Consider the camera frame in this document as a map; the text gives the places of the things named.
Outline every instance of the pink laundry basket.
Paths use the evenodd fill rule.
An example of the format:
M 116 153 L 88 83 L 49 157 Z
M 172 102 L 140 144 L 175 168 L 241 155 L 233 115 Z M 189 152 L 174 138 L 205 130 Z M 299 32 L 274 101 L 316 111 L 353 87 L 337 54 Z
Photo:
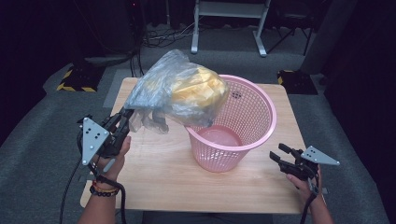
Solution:
M 269 96 L 241 77 L 220 75 L 230 94 L 211 127 L 186 126 L 198 164 L 210 172 L 232 170 L 248 152 L 262 145 L 276 126 Z

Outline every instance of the beaded bracelet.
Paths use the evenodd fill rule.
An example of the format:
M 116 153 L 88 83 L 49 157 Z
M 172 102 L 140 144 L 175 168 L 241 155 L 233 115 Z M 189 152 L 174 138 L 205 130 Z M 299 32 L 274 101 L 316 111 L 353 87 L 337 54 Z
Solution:
M 90 187 L 90 192 L 93 195 L 99 196 L 99 197 L 111 197 L 115 196 L 119 193 L 120 189 L 114 188 L 114 189 L 101 189 L 96 186 L 96 180 L 92 181 L 92 186 Z

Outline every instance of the basket rim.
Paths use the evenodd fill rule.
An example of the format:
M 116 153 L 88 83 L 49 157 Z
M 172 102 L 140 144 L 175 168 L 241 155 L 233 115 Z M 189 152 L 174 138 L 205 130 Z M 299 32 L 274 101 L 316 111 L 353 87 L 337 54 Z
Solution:
M 224 80 L 230 80 L 230 81 L 237 81 L 237 82 L 243 82 L 245 85 L 249 86 L 251 89 L 257 91 L 257 93 L 260 95 L 260 97 L 269 105 L 270 107 L 270 113 L 272 116 L 272 122 L 271 125 L 268 129 L 268 132 L 262 137 L 260 138 L 258 141 L 256 141 L 255 143 L 249 144 L 249 145 L 245 145 L 245 146 L 241 146 L 241 147 L 226 147 L 226 146 L 222 146 L 213 142 L 210 142 L 206 139 L 204 139 L 201 135 L 199 135 L 196 131 L 194 131 L 190 126 L 185 126 L 186 130 L 192 135 L 194 136 L 197 140 L 199 140 L 200 142 L 210 146 L 210 147 L 214 147 L 214 148 L 218 148 L 220 150 L 226 150 L 226 151 L 244 151 L 244 150 L 251 150 L 255 147 L 259 147 L 260 145 L 262 145 L 264 142 L 266 142 L 268 140 L 268 138 L 270 138 L 270 136 L 272 135 L 272 133 L 275 130 L 275 126 L 276 126 L 276 109 L 275 109 L 275 105 L 272 101 L 272 99 L 268 96 L 268 94 L 262 89 L 260 88 L 258 85 L 254 84 L 253 82 L 244 79 L 242 77 L 236 77 L 236 76 L 232 76 L 232 75 L 219 75 L 220 77 L 222 77 Z

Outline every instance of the wooden table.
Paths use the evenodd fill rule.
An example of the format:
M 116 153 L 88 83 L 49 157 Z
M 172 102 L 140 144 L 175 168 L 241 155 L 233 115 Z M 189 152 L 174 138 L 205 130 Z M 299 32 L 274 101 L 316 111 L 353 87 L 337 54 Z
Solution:
M 122 81 L 112 113 L 122 108 L 137 79 Z M 195 161 L 187 131 L 168 119 L 168 134 L 156 134 L 142 127 L 132 136 L 119 182 L 126 189 L 127 209 L 301 213 L 296 188 L 269 158 L 270 150 L 284 161 L 294 162 L 290 154 L 277 148 L 279 143 L 305 149 L 285 89 L 280 85 L 259 84 L 276 106 L 277 124 L 266 143 L 252 149 L 238 165 L 226 173 L 210 173 Z M 91 194 L 91 181 L 80 199 L 85 206 Z M 120 207 L 120 194 L 117 196 Z

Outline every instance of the cable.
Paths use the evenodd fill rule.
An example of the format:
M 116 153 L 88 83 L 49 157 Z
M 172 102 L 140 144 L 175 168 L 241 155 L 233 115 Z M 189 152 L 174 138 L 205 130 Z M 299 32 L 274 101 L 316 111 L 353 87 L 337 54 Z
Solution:
M 136 77 L 136 75 L 134 74 L 134 58 L 131 58 L 129 60 L 129 67 L 131 68 L 132 77 Z
M 157 44 L 144 44 L 145 47 L 148 48 L 164 48 L 167 47 L 173 43 L 175 43 L 176 41 L 188 36 L 188 35 L 192 35 L 192 26 L 195 24 L 195 22 L 193 22 L 192 24 L 186 26 L 183 30 L 179 30 L 179 31 L 174 31 L 171 34 L 168 34 L 168 32 L 170 31 L 170 29 L 166 29 L 165 32 L 163 32 L 161 35 L 158 35 L 157 31 L 148 31 L 148 39 L 149 40 L 158 40 Z M 167 44 L 163 44 L 164 41 L 170 41 L 170 43 Z
M 62 203 L 61 203 L 61 212 L 60 212 L 60 215 L 59 215 L 59 223 L 60 224 L 62 224 L 63 219 L 64 219 L 64 203 L 66 201 L 67 191 L 69 191 L 70 183 L 72 182 L 73 176 L 75 175 L 76 170 L 79 167 L 80 162 L 81 162 L 81 157 L 78 159 L 78 162 L 77 162 L 75 168 L 73 169 L 73 172 L 72 172 L 72 174 L 69 177 L 69 180 L 67 181 L 66 188 L 64 189 L 64 196 L 62 197 Z
M 316 187 L 317 189 L 319 188 L 319 177 L 316 176 L 315 177 L 317 183 L 316 183 Z M 303 215 L 301 216 L 301 220 L 300 220 L 300 224 L 304 224 L 305 223 L 305 219 L 306 219 L 306 214 L 308 213 L 308 208 L 309 205 L 317 198 L 317 195 L 315 193 L 311 193 L 311 195 L 309 196 L 309 198 L 306 200 L 305 202 L 305 206 L 304 206 L 304 211 L 303 211 Z
M 140 50 L 137 53 L 137 64 L 139 65 L 139 70 L 140 70 L 140 76 L 142 77 L 143 75 L 145 75 L 145 73 L 143 72 L 142 69 L 142 62 L 140 61 Z
M 78 5 L 78 3 L 76 2 L 76 0 L 73 0 L 73 2 L 74 2 L 74 5 L 76 6 L 76 8 L 78 9 L 78 12 L 81 15 L 82 19 L 87 24 L 87 26 L 88 26 L 90 32 L 92 33 L 93 37 L 96 39 L 96 41 L 98 41 L 98 43 L 102 46 L 102 48 L 107 49 L 107 50 L 109 50 L 110 52 L 113 52 L 113 53 L 124 54 L 125 55 L 124 57 L 122 57 L 120 59 L 107 60 L 107 61 L 104 61 L 104 62 L 88 61 L 88 63 L 90 63 L 94 67 L 109 67 L 109 66 L 117 65 L 117 64 L 120 64 L 120 63 L 127 62 L 128 60 L 131 60 L 136 55 L 136 52 L 140 51 L 141 41 L 139 41 L 139 38 L 142 39 L 143 37 L 142 36 L 135 36 L 135 35 L 134 35 L 134 46 L 129 51 L 117 51 L 117 50 L 114 50 L 114 49 L 111 49 L 111 48 L 107 47 L 100 40 L 100 38 L 97 36 L 95 31 L 92 29 L 92 26 L 90 25 L 90 23 L 88 22 L 87 18 L 84 16 L 84 14 L 82 13 L 81 8 Z
M 79 131 L 79 132 L 78 132 L 78 137 L 77 137 L 77 145 L 78 145 L 78 150 L 79 150 L 79 152 L 80 152 L 81 155 L 82 155 L 82 144 L 81 144 L 82 136 L 83 136 L 82 131 Z M 121 183 L 118 183 L 118 182 L 116 182 L 116 181 L 109 180 L 109 179 L 103 177 L 102 175 L 99 175 L 98 171 L 96 170 L 96 165 L 98 164 L 98 162 L 99 162 L 100 159 L 101 159 L 101 156 L 99 155 L 99 157 L 98 157 L 96 163 L 94 164 L 94 166 L 92 166 L 90 163 L 89 163 L 87 166 L 88 166 L 88 168 L 91 170 L 91 172 L 93 173 L 93 175 L 95 176 L 96 180 L 101 181 L 101 182 L 105 182 L 105 183 L 107 183 L 107 184 L 109 184 L 109 185 L 111 185 L 111 186 L 114 186 L 115 188 L 120 189 L 120 191 L 121 191 L 121 207 L 120 207 L 120 211 L 121 211 L 121 220 L 122 220 L 122 223 L 123 223 L 123 224 L 126 224 L 126 216 L 125 216 L 126 191 L 125 191 L 125 187 L 124 187 Z M 76 170 L 77 170 L 77 168 L 78 168 L 78 165 L 79 165 L 80 161 L 81 161 L 81 158 L 78 160 L 77 167 L 75 167 L 75 170 L 73 171 L 72 176 L 69 178 L 69 182 L 68 182 L 68 184 L 67 184 L 67 187 L 66 187 L 66 190 L 65 190 L 65 193 L 64 193 L 64 198 L 65 198 L 65 194 L 67 193 L 67 190 L 68 190 L 68 188 L 69 188 L 71 179 L 72 179 L 72 177 L 74 176 L 74 174 L 75 174 L 75 172 L 76 172 Z M 64 207 L 64 201 L 62 202 L 62 207 L 61 207 L 60 224 L 62 224 L 63 207 Z

